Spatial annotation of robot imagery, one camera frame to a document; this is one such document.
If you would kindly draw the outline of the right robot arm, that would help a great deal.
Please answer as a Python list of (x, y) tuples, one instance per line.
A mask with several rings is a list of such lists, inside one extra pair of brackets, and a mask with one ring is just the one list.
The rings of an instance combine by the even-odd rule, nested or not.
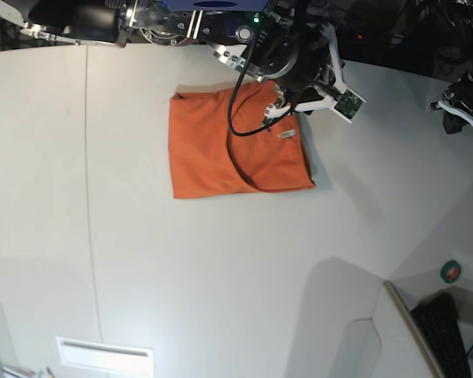
[(47, 42), (199, 43), (225, 66), (277, 87), (262, 126), (319, 109), (351, 121), (363, 98), (345, 82), (335, 27), (314, 1), (0, 1), (0, 17)]

